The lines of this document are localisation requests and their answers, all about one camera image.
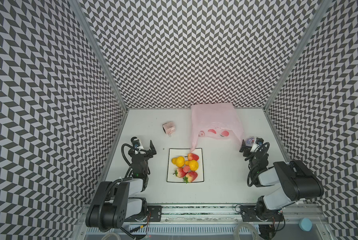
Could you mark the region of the fake strawberry with leaves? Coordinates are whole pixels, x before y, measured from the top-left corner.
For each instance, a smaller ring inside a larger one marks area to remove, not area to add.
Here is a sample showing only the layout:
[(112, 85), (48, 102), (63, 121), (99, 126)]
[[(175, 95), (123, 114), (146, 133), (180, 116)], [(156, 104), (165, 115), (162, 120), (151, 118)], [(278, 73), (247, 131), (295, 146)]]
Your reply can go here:
[(184, 178), (186, 176), (186, 172), (184, 171), (184, 168), (177, 168), (174, 172), (174, 175), (177, 178)]

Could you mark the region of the red fake wax apple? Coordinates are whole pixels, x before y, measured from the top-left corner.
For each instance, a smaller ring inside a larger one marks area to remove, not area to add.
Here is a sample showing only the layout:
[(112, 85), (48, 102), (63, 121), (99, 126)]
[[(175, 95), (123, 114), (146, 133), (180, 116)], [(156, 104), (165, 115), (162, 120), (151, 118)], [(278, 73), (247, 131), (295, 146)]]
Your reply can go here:
[(189, 161), (198, 161), (198, 160), (199, 160), (199, 156), (196, 155), (196, 154), (194, 154), (194, 153), (189, 153), (189, 154), (187, 155), (187, 159), (188, 159)]

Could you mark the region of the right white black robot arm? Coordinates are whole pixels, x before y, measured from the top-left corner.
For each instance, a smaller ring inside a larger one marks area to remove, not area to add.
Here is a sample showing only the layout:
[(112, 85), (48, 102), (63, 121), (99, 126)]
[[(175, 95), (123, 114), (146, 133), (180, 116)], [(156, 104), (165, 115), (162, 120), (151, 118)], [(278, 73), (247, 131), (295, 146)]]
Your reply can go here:
[(323, 196), (322, 182), (302, 162), (274, 162), (268, 166), (270, 143), (262, 138), (242, 141), (240, 152), (248, 162), (248, 187), (272, 187), (279, 184), (274, 192), (261, 196), (255, 205), (239, 206), (239, 213), (244, 222), (269, 222), (284, 220), (282, 209), (299, 200)]

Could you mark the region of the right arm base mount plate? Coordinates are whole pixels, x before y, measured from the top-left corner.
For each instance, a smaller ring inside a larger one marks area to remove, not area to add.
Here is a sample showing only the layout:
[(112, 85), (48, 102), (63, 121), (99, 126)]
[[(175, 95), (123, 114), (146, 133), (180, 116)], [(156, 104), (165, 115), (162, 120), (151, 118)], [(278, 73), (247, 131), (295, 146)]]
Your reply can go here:
[(253, 205), (239, 205), (238, 213), (244, 222), (276, 223), (284, 220), (281, 210), (268, 210), (267, 208), (257, 210), (257, 207)]

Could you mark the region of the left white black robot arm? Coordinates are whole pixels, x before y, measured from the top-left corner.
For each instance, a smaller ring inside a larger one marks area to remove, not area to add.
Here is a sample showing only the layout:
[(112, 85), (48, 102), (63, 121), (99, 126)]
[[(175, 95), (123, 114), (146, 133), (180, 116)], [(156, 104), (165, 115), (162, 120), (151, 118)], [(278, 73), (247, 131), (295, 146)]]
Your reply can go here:
[(144, 220), (149, 217), (147, 200), (134, 195), (146, 190), (151, 174), (149, 160), (156, 154), (152, 141), (150, 148), (145, 150), (137, 137), (131, 138), (130, 144), (121, 146), (121, 155), (128, 170), (123, 178), (99, 184), (86, 215), (88, 228), (98, 228), (103, 233), (120, 229), (130, 235), (123, 227), (127, 219), (135, 217)]

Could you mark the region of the pink plastic bag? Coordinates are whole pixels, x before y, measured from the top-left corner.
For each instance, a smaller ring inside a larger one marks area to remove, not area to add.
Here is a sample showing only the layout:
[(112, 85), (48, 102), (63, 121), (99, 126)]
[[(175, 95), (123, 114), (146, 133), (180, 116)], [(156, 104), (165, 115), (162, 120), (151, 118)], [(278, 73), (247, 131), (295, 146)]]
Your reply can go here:
[(191, 151), (200, 137), (216, 140), (233, 139), (238, 147), (244, 138), (240, 118), (231, 103), (199, 104), (191, 106)]

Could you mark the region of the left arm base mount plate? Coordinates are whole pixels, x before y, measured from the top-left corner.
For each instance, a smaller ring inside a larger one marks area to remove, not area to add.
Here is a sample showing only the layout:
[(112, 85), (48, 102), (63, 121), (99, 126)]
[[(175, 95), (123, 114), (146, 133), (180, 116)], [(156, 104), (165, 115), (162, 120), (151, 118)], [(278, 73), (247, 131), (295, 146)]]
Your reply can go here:
[(147, 206), (146, 211), (130, 217), (130, 222), (160, 222), (163, 207), (159, 205)]

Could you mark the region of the yellow fake pear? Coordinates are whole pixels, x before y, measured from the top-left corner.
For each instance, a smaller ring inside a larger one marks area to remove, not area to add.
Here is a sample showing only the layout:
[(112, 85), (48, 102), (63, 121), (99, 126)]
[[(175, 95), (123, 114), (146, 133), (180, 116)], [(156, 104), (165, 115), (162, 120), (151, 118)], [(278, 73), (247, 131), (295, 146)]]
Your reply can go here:
[(185, 165), (189, 166), (191, 171), (196, 171), (199, 168), (199, 164), (196, 160), (192, 160), (192, 161), (185, 161)]
[(176, 165), (178, 168), (182, 168), (185, 165), (185, 158), (183, 156), (173, 158), (172, 163)]

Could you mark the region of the small fake peach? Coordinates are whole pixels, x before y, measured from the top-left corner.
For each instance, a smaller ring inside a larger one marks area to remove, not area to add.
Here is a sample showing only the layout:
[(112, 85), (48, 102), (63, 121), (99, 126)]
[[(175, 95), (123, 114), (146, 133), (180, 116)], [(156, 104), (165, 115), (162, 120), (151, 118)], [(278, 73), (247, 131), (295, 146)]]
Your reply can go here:
[(184, 166), (184, 167), (183, 167), (183, 171), (184, 171), (185, 173), (188, 173), (188, 172), (190, 171), (190, 167), (189, 167), (189, 166)]

